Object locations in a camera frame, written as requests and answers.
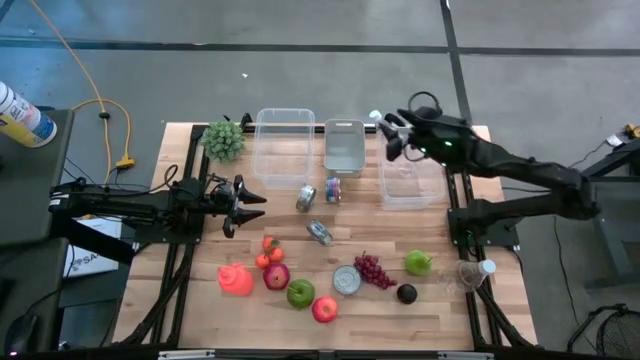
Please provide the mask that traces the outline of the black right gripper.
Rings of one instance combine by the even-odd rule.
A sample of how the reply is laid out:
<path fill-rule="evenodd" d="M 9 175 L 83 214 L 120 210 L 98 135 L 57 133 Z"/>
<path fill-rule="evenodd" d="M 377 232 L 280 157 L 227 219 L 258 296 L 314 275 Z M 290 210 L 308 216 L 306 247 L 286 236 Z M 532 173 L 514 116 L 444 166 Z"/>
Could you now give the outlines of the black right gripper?
<path fill-rule="evenodd" d="M 434 107 L 421 106 L 417 109 L 399 109 L 398 114 L 410 126 L 409 143 L 417 148 L 424 148 L 427 153 L 450 153 L 451 143 L 447 127 L 451 124 L 451 117 L 444 115 Z M 379 121 L 378 127 L 388 140 L 386 144 L 386 159 L 395 161 L 402 153 L 404 142 L 399 137 L 397 129 L 385 121 Z"/>

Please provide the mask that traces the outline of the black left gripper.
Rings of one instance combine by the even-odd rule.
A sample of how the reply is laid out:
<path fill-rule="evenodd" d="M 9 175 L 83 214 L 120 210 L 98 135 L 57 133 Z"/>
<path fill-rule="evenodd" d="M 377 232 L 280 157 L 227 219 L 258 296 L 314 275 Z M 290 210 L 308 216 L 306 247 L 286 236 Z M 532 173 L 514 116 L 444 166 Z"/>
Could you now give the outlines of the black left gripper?
<path fill-rule="evenodd" d="M 244 204 L 266 203 L 267 199 L 246 189 L 242 175 L 233 180 L 224 177 L 211 177 L 205 188 L 215 182 L 208 195 L 208 203 L 213 215 L 225 215 L 223 233 L 226 238 L 233 238 L 235 229 L 265 214 L 262 210 L 245 210 L 238 208 L 239 202 Z"/>

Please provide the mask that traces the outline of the olive green label tin can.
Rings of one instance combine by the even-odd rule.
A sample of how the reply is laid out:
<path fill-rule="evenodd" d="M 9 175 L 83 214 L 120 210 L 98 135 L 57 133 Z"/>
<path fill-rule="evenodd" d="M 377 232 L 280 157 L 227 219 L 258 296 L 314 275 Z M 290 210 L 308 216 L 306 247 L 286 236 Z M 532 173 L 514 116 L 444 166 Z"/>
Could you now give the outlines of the olive green label tin can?
<path fill-rule="evenodd" d="M 317 190 L 313 186 L 304 185 L 298 194 L 295 205 L 296 209 L 302 213 L 308 212 L 314 202 L 316 192 Z"/>

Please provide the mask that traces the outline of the neon orange plastic bottle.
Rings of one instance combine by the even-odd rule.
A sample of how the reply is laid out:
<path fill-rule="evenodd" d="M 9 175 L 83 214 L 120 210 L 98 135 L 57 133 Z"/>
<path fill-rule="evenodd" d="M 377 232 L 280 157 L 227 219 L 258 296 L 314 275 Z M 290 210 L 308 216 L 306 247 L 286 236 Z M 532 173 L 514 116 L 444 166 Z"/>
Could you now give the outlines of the neon orange plastic bottle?
<path fill-rule="evenodd" d="M 254 279 L 246 266 L 241 263 L 221 266 L 217 271 L 221 290 L 235 296 L 248 296 L 254 288 Z"/>

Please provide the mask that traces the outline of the green and blue label can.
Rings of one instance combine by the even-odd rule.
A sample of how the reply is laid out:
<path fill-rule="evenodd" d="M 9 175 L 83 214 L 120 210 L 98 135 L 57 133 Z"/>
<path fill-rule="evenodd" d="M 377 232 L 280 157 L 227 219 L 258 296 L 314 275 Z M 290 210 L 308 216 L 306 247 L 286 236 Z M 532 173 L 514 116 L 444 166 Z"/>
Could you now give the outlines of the green and blue label can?
<path fill-rule="evenodd" d="M 329 245 L 331 243 L 333 236 L 321 222 L 312 220 L 307 224 L 306 228 L 309 234 L 320 244 Z"/>

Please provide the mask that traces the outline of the teal label tin can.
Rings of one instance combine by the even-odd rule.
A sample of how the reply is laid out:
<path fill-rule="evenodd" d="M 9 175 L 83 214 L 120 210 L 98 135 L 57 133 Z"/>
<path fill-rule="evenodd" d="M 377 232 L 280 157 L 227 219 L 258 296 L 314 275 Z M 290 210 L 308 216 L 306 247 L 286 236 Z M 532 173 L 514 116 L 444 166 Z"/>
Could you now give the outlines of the teal label tin can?
<path fill-rule="evenodd" d="M 343 295 L 356 293 L 362 285 L 359 271 L 352 265 L 338 267 L 333 273 L 333 287 Z"/>

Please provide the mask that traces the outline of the bunch of red grapes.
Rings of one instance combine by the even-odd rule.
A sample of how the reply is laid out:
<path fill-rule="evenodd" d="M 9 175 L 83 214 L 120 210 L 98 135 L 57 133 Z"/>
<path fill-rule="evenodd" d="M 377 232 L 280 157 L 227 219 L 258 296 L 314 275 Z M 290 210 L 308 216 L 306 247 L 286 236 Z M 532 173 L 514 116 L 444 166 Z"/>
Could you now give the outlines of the bunch of red grapes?
<path fill-rule="evenodd" d="M 385 290 L 398 285 L 398 282 L 381 267 L 377 256 L 363 252 L 354 258 L 353 266 L 366 283 L 380 289 Z"/>

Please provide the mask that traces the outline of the grey plastic bin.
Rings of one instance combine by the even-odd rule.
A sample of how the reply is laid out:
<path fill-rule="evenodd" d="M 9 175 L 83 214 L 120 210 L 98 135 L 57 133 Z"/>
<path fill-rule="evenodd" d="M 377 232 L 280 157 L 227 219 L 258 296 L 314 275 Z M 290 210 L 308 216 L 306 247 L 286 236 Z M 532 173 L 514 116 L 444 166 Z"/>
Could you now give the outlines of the grey plastic bin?
<path fill-rule="evenodd" d="M 353 119 L 330 119 L 324 124 L 324 135 L 324 166 L 328 175 L 359 177 L 366 165 L 364 123 Z"/>

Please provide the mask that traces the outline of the clear plastic bin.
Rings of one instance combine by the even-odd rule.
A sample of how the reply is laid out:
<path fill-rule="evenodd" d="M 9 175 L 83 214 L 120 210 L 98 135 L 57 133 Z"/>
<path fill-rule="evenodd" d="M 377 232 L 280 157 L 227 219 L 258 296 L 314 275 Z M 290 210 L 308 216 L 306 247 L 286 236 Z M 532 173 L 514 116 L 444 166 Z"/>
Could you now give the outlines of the clear plastic bin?
<path fill-rule="evenodd" d="M 315 114 L 309 109 L 265 108 L 254 130 L 252 170 L 272 190 L 302 188 L 311 174 Z"/>
<path fill-rule="evenodd" d="M 407 145 L 394 161 L 386 158 L 387 139 L 377 130 L 378 174 L 381 206 L 387 211 L 423 210 L 445 195 L 444 170 L 440 164 Z"/>

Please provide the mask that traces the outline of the green spiky artificial plant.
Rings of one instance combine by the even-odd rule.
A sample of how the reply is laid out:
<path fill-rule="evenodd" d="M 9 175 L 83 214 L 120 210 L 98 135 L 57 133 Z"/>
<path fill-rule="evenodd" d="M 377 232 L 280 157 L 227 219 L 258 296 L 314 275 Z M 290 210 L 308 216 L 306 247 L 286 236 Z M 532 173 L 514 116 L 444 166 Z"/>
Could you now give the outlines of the green spiky artificial plant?
<path fill-rule="evenodd" d="M 242 128 L 233 122 L 211 122 L 200 143 L 210 160 L 226 164 L 235 161 L 245 149 Z"/>

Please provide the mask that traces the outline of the green apple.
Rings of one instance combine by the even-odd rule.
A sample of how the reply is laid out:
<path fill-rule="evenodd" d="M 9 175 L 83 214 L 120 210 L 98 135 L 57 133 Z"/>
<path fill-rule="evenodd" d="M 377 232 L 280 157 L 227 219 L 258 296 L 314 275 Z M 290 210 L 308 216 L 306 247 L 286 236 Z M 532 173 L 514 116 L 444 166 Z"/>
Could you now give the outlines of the green apple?
<path fill-rule="evenodd" d="M 289 283 L 287 288 L 287 301 L 296 308 L 303 309 L 310 306 L 315 299 L 314 285 L 305 279 L 296 279 Z"/>

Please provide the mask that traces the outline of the green pear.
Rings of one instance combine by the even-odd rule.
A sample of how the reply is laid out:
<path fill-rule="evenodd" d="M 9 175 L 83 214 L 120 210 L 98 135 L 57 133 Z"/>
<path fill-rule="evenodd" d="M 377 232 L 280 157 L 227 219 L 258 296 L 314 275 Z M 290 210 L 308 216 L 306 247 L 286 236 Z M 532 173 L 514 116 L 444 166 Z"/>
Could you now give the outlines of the green pear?
<path fill-rule="evenodd" d="M 422 250 L 411 250 L 405 256 L 405 270 L 414 276 L 426 276 L 432 268 L 433 257 Z"/>

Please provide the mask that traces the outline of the red apple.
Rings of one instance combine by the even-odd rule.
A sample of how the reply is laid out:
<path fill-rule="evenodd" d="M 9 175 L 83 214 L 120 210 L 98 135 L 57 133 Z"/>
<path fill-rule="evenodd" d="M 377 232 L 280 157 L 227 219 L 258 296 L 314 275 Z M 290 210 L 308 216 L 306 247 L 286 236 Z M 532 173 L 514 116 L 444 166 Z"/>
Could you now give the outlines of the red apple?
<path fill-rule="evenodd" d="M 338 303 L 328 296 L 317 298 L 312 304 L 312 315 L 318 323 L 330 323 L 338 317 Z"/>

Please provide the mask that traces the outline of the white cardboard box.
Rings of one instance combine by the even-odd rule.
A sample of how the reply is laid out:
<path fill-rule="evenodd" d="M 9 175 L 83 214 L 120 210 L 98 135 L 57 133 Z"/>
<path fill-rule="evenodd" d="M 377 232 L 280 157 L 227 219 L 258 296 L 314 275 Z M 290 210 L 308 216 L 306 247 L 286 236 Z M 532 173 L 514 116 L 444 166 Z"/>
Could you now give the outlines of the white cardboard box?
<path fill-rule="evenodd" d="M 122 223 L 116 218 L 77 219 L 82 225 L 117 239 L 121 238 Z M 65 278 L 82 277 L 117 270 L 118 263 L 90 252 L 86 249 L 69 245 L 66 254 L 65 268 L 62 275 Z"/>

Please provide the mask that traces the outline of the silver metal bar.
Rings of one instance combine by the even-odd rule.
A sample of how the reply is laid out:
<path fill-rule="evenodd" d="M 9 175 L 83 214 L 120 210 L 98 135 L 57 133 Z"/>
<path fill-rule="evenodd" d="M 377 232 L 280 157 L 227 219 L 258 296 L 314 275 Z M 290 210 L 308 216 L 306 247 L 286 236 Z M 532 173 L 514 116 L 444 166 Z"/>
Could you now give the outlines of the silver metal bar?
<path fill-rule="evenodd" d="M 161 351 L 157 360 L 215 360 L 215 351 L 207 349 Z"/>
<path fill-rule="evenodd" d="M 491 353 L 468 351 L 443 351 L 439 352 L 438 360 L 495 360 Z"/>

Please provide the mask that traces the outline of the black side desk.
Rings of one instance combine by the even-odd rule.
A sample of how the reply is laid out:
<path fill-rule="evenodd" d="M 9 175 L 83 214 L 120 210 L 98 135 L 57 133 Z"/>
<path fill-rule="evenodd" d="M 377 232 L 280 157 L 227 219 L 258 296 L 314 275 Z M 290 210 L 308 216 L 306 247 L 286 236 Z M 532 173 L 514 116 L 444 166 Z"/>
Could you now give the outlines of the black side desk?
<path fill-rule="evenodd" d="M 49 192 L 60 183 L 74 112 L 45 113 L 57 125 L 47 145 L 26 148 L 0 135 L 0 359 L 11 323 L 25 314 L 39 317 L 33 348 L 47 351 L 54 326 L 68 241 L 53 238 Z"/>

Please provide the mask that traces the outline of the white yellow blue canister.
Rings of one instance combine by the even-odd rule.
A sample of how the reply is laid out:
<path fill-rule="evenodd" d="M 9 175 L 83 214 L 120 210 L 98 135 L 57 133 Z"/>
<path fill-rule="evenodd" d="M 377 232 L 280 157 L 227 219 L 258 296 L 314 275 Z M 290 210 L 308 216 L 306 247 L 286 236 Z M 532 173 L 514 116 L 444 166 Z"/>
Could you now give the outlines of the white yellow blue canister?
<path fill-rule="evenodd" d="M 57 125 L 0 81 L 0 132 L 25 147 L 38 148 L 54 139 Z"/>

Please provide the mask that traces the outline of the black metal stand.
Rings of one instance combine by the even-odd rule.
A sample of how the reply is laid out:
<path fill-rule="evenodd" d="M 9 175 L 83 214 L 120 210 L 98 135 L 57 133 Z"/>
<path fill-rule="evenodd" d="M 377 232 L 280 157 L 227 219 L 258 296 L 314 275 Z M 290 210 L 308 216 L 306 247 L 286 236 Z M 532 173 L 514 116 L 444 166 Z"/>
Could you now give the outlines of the black metal stand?
<path fill-rule="evenodd" d="M 589 280 L 588 291 L 640 285 L 640 138 L 621 144 L 582 170 L 601 212 L 592 219 L 611 274 Z"/>

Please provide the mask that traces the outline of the black computer mouse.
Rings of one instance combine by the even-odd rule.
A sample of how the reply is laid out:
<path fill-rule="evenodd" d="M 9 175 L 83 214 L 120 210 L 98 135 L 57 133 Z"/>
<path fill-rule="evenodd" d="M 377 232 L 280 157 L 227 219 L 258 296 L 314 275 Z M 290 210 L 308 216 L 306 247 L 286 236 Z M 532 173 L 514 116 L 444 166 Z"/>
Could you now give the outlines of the black computer mouse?
<path fill-rule="evenodd" d="M 4 353 L 9 356 L 32 350 L 39 317 L 25 314 L 16 318 L 9 326 L 4 344 Z"/>

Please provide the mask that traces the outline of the black mesh basket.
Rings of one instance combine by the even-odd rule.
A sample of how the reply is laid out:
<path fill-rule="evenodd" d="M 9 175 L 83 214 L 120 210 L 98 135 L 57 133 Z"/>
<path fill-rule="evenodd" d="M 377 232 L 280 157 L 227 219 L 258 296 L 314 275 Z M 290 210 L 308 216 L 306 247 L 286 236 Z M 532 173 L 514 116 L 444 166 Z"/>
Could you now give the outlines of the black mesh basket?
<path fill-rule="evenodd" d="M 603 312 L 609 312 L 599 325 L 594 349 L 597 355 L 640 360 L 640 312 L 630 310 L 626 304 L 601 306 L 588 313 L 567 342 L 567 351 L 572 353 L 574 344 L 591 323 Z"/>

